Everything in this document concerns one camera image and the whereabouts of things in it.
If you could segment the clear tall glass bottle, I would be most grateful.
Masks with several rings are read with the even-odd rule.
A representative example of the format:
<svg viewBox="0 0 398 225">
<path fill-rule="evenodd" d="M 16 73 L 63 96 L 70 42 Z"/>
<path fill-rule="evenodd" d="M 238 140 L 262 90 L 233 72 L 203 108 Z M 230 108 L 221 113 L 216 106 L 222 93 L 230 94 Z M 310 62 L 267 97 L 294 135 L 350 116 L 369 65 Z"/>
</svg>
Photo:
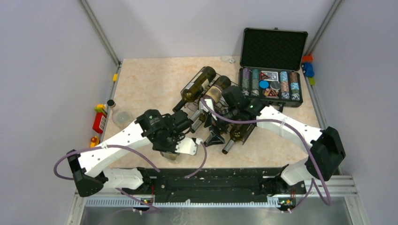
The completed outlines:
<svg viewBox="0 0 398 225">
<path fill-rule="evenodd" d="M 160 152 L 160 154 L 172 164 L 180 164 L 186 159 L 186 156 L 182 153 Z"/>
</svg>

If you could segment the green wine bottle front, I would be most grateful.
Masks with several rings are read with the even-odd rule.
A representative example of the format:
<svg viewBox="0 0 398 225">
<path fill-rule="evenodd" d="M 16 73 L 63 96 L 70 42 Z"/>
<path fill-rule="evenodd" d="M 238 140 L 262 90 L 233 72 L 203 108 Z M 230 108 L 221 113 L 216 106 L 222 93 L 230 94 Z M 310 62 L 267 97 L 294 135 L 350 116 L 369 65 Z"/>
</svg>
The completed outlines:
<svg viewBox="0 0 398 225">
<path fill-rule="evenodd" d="M 189 131 L 191 133 L 195 133 L 200 128 L 200 126 L 206 122 L 206 120 L 207 120 L 207 115 L 200 114 L 198 119 L 193 123 Z"/>
</svg>

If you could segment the green wine bottle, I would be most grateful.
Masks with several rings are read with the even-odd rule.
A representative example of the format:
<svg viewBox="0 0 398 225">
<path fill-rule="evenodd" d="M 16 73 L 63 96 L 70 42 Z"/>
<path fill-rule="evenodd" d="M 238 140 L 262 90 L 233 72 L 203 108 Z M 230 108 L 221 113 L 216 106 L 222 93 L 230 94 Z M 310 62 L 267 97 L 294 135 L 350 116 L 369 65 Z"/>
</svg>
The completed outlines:
<svg viewBox="0 0 398 225">
<path fill-rule="evenodd" d="M 200 114 L 198 119 L 193 123 L 189 131 L 191 133 L 195 133 L 200 128 L 200 126 L 206 122 L 206 120 L 207 120 L 207 115 Z"/>
<path fill-rule="evenodd" d="M 222 92 L 231 86 L 231 80 L 224 75 L 219 76 L 216 81 L 213 83 L 213 85 L 202 95 L 200 95 L 200 97 L 198 98 L 198 100 L 200 101 L 202 98 L 211 98 L 214 101 L 214 108 L 216 107 L 216 105 L 218 104 L 218 102 L 221 100 L 222 98 Z M 202 114 L 199 111 L 199 108 L 194 112 L 194 114 L 190 117 L 190 119 L 195 122 L 199 115 Z M 207 114 L 207 123 L 211 123 L 211 118 L 212 116 L 210 114 Z"/>
<path fill-rule="evenodd" d="M 222 149 L 222 153 L 224 155 L 228 154 L 233 145 L 237 142 L 242 142 L 242 144 L 244 144 L 254 129 L 254 124 L 234 124 L 230 130 L 230 139 Z"/>
</svg>

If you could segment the green wine bottle back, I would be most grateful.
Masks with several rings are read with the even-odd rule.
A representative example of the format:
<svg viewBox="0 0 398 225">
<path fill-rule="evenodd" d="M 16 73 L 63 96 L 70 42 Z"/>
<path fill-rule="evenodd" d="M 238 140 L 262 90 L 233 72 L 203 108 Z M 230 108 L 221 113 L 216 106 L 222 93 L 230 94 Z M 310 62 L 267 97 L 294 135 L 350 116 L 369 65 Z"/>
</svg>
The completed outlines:
<svg viewBox="0 0 398 225">
<path fill-rule="evenodd" d="M 234 124 L 230 130 L 230 139 L 222 149 L 222 153 L 224 155 L 228 154 L 233 145 L 237 142 L 242 142 L 242 144 L 244 144 L 254 129 L 254 124 Z"/>
</svg>

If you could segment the clear round bottle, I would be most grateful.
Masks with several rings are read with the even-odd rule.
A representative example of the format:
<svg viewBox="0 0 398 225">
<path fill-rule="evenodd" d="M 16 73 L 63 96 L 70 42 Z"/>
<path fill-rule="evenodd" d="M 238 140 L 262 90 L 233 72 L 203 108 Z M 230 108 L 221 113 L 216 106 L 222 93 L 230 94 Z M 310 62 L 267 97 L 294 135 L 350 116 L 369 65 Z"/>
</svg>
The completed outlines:
<svg viewBox="0 0 398 225">
<path fill-rule="evenodd" d="M 111 119 L 112 122 L 120 129 L 123 130 L 128 127 L 133 121 L 134 117 L 132 113 L 125 107 L 121 107 L 114 100 L 110 99 L 107 101 L 107 105 L 112 111 Z"/>
</svg>

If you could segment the black wire wine rack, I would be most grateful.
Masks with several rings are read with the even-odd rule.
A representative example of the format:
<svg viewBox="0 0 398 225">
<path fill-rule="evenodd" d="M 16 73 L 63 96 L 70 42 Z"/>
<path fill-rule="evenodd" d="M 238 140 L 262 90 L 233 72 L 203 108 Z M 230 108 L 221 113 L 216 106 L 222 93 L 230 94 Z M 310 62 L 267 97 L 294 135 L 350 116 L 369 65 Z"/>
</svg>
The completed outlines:
<svg viewBox="0 0 398 225">
<path fill-rule="evenodd" d="M 229 120 L 252 120 L 254 118 L 254 110 L 249 109 L 249 99 L 247 99 L 240 88 L 232 85 L 231 80 L 224 75 L 217 76 L 216 71 L 210 67 L 203 67 L 181 91 L 181 100 L 173 108 L 176 112 L 184 107 L 187 103 L 198 103 L 198 109 L 191 119 L 194 124 L 190 128 L 190 132 L 194 133 L 203 125 L 209 128 L 209 136 L 205 140 L 205 146 L 224 144 L 225 139 L 222 134 L 230 133 L 230 137 L 235 138 L 232 143 L 243 141 L 246 138 L 245 132 L 249 125 L 236 124 L 234 128 L 230 128 L 230 122 L 221 120 L 212 114 L 201 102 L 205 103 L 213 111 L 217 111 L 217 105 L 223 99 L 227 105 L 218 112 L 221 116 Z"/>
</svg>

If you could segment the dark bottle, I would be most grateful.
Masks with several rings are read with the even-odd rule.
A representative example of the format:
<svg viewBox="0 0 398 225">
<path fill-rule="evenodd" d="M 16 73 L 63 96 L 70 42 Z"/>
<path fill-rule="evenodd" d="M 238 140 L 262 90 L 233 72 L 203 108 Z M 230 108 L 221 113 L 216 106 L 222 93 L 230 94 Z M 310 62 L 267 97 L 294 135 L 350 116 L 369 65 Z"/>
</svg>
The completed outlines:
<svg viewBox="0 0 398 225">
<path fill-rule="evenodd" d="M 210 67 L 203 67 L 181 91 L 181 100 L 172 109 L 174 113 L 181 110 L 186 103 L 196 101 L 216 77 L 216 71 Z"/>
</svg>

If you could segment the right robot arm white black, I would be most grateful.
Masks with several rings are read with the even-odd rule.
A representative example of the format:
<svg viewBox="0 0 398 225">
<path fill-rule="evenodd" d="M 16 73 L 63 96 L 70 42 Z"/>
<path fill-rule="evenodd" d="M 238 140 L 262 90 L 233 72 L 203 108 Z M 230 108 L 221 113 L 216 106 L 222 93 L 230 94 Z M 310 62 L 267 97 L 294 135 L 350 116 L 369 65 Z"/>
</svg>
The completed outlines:
<svg viewBox="0 0 398 225">
<path fill-rule="evenodd" d="M 346 157 L 339 135 L 333 127 L 316 128 L 301 123 L 258 98 L 249 99 L 238 86 L 230 86 L 222 96 L 229 110 L 237 113 L 226 116 L 214 110 L 213 100 L 203 97 L 199 107 L 212 114 L 215 120 L 232 124 L 255 125 L 267 129 L 289 140 L 307 153 L 307 159 L 287 165 L 275 180 L 275 187 L 281 193 L 288 193 L 298 182 L 311 178 L 329 181 Z"/>
</svg>

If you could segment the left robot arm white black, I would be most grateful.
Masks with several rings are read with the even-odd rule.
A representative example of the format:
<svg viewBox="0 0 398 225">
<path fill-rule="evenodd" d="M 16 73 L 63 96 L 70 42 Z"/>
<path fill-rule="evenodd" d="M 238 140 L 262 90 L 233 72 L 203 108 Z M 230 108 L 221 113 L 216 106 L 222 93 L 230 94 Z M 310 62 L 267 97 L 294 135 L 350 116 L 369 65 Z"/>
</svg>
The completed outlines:
<svg viewBox="0 0 398 225">
<path fill-rule="evenodd" d="M 143 168 L 120 169 L 110 165 L 130 149 L 149 144 L 153 150 L 162 153 L 195 155 L 202 140 L 184 134 L 192 124 L 184 111 L 160 114 L 158 110 L 150 109 L 89 151 L 69 151 L 67 160 L 78 194 L 88 197 L 110 188 L 136 190 L 140 194 L 148 192 L 151 182 Z"/>
</svg>

